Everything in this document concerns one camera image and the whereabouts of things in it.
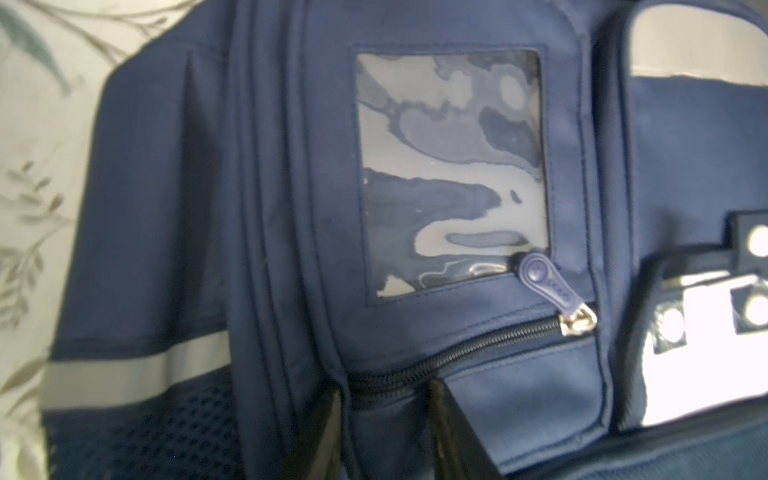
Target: silver zipper slider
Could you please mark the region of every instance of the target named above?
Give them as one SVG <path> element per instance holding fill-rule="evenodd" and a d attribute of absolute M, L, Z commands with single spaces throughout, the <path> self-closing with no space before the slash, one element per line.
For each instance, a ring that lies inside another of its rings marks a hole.
<path fill-rule="evenodd" d="M 587 306 L 558 272 L 549 257 L 529 252 L 518 264 L 518 278 L 529 289 L 549 300 L 560 310 L 560 330 L 565 336 L 591 332 L 598 316 Z"/>

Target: zipper slider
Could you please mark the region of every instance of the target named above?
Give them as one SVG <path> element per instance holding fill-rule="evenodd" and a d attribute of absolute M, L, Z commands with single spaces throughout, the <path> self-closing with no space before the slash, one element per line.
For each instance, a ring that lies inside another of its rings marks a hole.
<path fill-rule="evenodd" d="M 598 325 L 598 316 L 563 280 L 558 268 L 543 253 L 526 253 L 518 263 L 517 274 L 523 285 L 560 310 L 560 330 L 564 336 L 582 335 Z"/>

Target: mesh side pocket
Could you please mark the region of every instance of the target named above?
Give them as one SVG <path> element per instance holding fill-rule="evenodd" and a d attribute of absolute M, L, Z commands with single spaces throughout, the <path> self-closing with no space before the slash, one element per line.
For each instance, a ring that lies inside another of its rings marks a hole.
<path fill-rule="evenodd" d="M 49 429 L 51 480 L 244 478 L 229 375 L 119 426 Z"/>

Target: metal rivet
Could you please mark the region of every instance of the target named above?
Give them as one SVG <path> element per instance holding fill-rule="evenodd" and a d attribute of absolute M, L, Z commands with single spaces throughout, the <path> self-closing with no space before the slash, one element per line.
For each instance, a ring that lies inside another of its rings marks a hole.
<path fill-rule="evenodd" d="M 665 310 L 659 319 L 659 333 L 669 343 L 678 343 L 685 335 L 685 316 L 676 308 Z"/>
<path fill-rule="evenodd" d="M 744 318 L 754 326 L 768 325 L 768 298 L 764 295 L 752 295 L 744 307 Z"/>
<path fill-rule="evenodd" d="M 746 238 L 746 248 L 755 257 L 768 257 L 768 227 L 756 225 Z"/>

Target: backpack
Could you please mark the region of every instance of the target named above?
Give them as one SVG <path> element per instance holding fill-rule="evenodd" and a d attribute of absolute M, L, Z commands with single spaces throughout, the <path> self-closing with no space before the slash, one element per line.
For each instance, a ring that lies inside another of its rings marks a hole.
<path fill-rule="evenodd" d="M 51 478 L 765 478 L 768 25 L 217 0 L 109 79 Z"/>

